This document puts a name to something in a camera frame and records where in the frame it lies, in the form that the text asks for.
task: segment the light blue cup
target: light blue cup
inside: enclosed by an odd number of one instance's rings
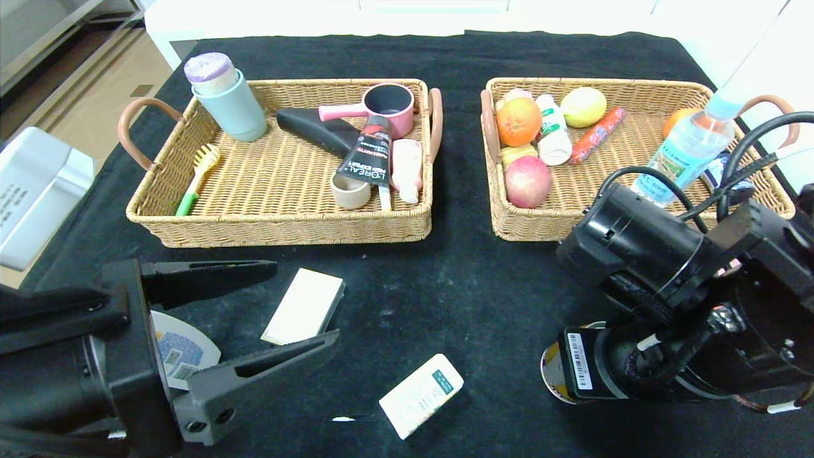
[[[220,94],[201,95],[194,87],[192,94],[229,136],[240,142],[253,142],[265,134],[265,115],[249,89],[243,72],[235,71],[238,81]]]

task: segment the black cable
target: black cable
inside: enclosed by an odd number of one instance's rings
[[[659,172],[658,170],[651,169],[650,167],[643,167],[643,166],[623,167],[623,168],[621,168],[619,170],[616,170],[614,173],[608,175],[607,178],[605,178],[605,181],[602,182],[602,185],[599,187],[599,191],[597,191],[597,195],[596,195],[596,197],[594,197],[594,200],[599,199],[599,197],[602,195],[602,193],[607,191],[607,188],[618,177],[620,177],[622,175],[627,175],[627,174],[645,174],[645,175],[650,175],[652,177],[655,177],[660,182],[664,183],[665,186],[670,188],[670,191],[672,191],[672,193],[675,194],[676,197],[678,197],[678,200],[681,202],[681,204],[684,205],[684,208],[686,208],[687,210],[692,210],[693,209],[693,203],[689,200],[687,195],[667,175]],[[707,232],[707,225],[704,224],[704,221],[699,216],[693,217],[693,221],[695,222],[695,225],[698,226],[698,229],[701,232],[703,232],[703,233]]]
[[[773,162],[777,162],[777,155],[774,153],[761,157],[755,162],[751,162],[749,165],[743,167],[735,175],[733,175],[728,182],[721,183],[717,188],[712,190],[712,193],[704,200],[704,202],[695,205],[690,211],[683,213],[678,218],[686,221],[697,214],[701,214],[701,212],[706,210],[710,205],[715,204],[722,196],[726,196],[726,193],[738,183],[746,178],[749,178],[758,170],[762,169],[766,165],[772,164]]]
[[[727,161],[726,167],[724,167],[724,172],[720,177],[721,185],[728,182],[727,180],[729,177],[734,174],[738,164],[741,163],[741,159],[743,158],[743,155],[746,154],[746,150],[757,143],[760,137],[763,137],[769,131],[775,130],[780,126],[794,124],[795,122],[808,122],[814,124],[814,112],[793,112],[780,115],[766,121],[760,126],[757,126],[748,134],[744,135],[743,139],[737,142],[737,146],[732,150],[732,154],[729,155],[729,160]],[[716,211],[718,221],[726,218],[728,214],[729,196],[724,194],[720,200],[718,200],[718,208]]]
[[[647,377],[640,375],[636,368],[636,361],[639,359],[641,352],[634,348],[625,361],[625,374],[631,381],[646,388],[655,388],[664,385],[676,378],[681,371],[687,368],[689,362],[713,335],[715,335],[714,330],[707,324],[706,320],[702,320],[702,322],[690,332],[690,335],[686,338],[678,351],[670,357],[667,363],[659,368],[656,373]]]

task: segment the yellow brush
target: yellow brush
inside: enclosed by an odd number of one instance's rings
[[[178,206],[178,211],[175,216],[186,216],[190,213],[192,205],[198,200],[198,188],[204,180],[206,174],[217,162],[221,159],[221,152],[218,151],[217,146],[207,143],[203,145],[195,153],[195,176],[192,178],[192,183],[186,189],[186,194]]]

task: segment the beige cup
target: beige cup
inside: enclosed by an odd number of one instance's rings
[[[370,200],[370,183],[334,172],[330,177],[330,189],[336,204],[344,209],[358,209]]]

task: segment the pink bottle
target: pink bottle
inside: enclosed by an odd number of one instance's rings
[[[400,139],[393,142],[392,149],[393,187],[399,191],[399,198],[408,204],[418,203],[418,190],[423,186],[421,181],[422,148],[412,139]]]

